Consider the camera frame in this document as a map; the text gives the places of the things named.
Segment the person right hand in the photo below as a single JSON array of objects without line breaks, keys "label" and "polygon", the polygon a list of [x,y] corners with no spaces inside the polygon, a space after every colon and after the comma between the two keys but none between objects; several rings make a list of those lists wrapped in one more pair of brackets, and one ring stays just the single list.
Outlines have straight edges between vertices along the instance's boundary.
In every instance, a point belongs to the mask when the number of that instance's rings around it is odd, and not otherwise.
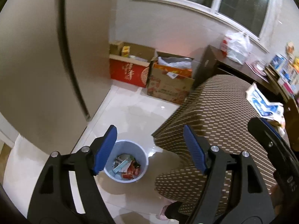
[{"label": "person right hand", "polygon": [[275,212],[275,216],[278,216],[280,212],[283,210],[284,194],[281,191],[279,185],[272,186],[270,191],[271,191],[270,196],[271,196],[271,201]]}]

